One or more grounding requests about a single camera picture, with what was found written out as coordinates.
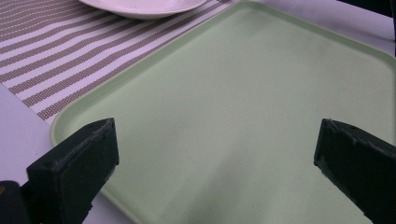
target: striped cloth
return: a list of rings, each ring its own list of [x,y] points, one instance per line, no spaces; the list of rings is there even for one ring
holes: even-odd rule
[[[0,2],[0,82],[51,124],[79,96],[232,2],[134,21],[78,0]]]

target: plate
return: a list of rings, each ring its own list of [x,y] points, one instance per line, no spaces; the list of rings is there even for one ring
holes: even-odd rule
[[[241,2],[66,107],[115,118],[103,193],[136,224],[372,223],[313,163],[321,120],[396,141],[396,59]]]
[[[155,20],[201,6],[206,0],[79,0],[126,18]]]

